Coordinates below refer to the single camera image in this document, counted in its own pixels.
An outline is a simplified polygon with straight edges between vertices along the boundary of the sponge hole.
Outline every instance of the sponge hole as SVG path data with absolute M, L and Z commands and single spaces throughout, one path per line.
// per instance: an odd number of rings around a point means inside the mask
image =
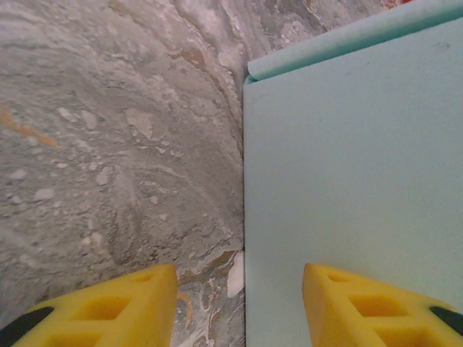
M 377 328 L 375 331 L 386 347 L 445 347 L 446 345 L 424 328 Z
M 348 279 L 347 277 L 338 275 L 336 273 L 329 273 L 328 278 L 332 280 L 333 282 L 349 282 L 350 281 L 350 279 Z
M 355 295 L 350 302 L 363 317 L 407 316 L 406 309 L 395 299 L 383 295 Z
M 49 338 L 41 347 L 94 347 L 100 338 L 100 334 L 60 334 Z
M 132 278 L 132 282 L 146 282 L 153 277 L 152 273 L 142 273 L 141 275 L 135 276 Z
M 115 320 L 129 304 L 130 298 L 108 296 L 86 302 L 74 316 L 75 320 Z

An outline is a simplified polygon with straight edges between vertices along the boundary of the stone surface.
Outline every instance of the stone surface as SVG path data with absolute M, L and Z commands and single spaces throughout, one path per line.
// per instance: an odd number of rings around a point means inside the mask
M 0 325 L 174 262 L 172 345 L 243 346 L 245 64 L 381 10 L 376 0 L 0 1 Z M 18 168 L 27 179 L 11 179 Z

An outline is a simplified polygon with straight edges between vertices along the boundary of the orange stain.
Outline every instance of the orange stain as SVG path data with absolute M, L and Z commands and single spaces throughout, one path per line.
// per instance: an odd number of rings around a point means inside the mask
M 0 105 L 2 108 L 2 112 L 0 113 L 0 124 L 8 129 L 14 130 L 19 132 L 23 136 L 34 136 L 37 137 L 40 142 L 44 145 L 48 145 L 51 147 L 58 147 L 58 143 L 53 140 L 51 137 L 48 137 L 45 134 L 42 134 L 28 125 L 18 125 L 12 119 L 12 112 L 10 107 L 7 105 Z
M 185 329 L 187 329 L 191 323 L 191 318 L 193 315 L 193 305 L 191 304 L 191 296 L 188 293 L 185 293 L 184 291 L 179 291 L 177 292 L 177 300 L 182 300 L 187 305 L 187 319 L 185 320 Z

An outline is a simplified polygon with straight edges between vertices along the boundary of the light blue panel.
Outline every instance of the light blue panel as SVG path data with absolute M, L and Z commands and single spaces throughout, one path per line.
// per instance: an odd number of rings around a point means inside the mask
M 247 345 L 310 346 L 306 262 L 463 311 L 463 20 L 245 85 Z

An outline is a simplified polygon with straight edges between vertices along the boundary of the marble floor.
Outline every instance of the marble floor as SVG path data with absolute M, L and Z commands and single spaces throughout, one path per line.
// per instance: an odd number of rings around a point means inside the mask
M 156 263 L 243 346 L 246 63 L 394 0 L 0 0 L 0 325 Z

